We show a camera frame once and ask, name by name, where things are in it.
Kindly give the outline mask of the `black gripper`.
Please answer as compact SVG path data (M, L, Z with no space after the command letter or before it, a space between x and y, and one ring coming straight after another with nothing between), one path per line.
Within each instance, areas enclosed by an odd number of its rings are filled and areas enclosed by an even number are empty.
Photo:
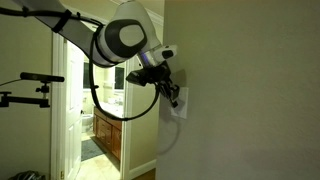
M172 82L170 79L171 70L167 63L162 63L157 67L152 67L148 70L151 83L156 83L161 94L171 101L173 108L178 106L176 100L179 95L180 87Z

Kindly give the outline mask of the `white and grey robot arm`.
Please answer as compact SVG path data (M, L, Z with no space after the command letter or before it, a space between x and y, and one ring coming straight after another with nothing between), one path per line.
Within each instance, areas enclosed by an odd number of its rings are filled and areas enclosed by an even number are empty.
M13 0L55 33L60 34L93 59L99 67L112 67L134 56L142 65L127 76L133 84L157 83L172 106L177 105L179 87L170 79L169 58L177 54L175 45L164 46L141 3L128 0L118 6L108 24L93 31L59 0Z

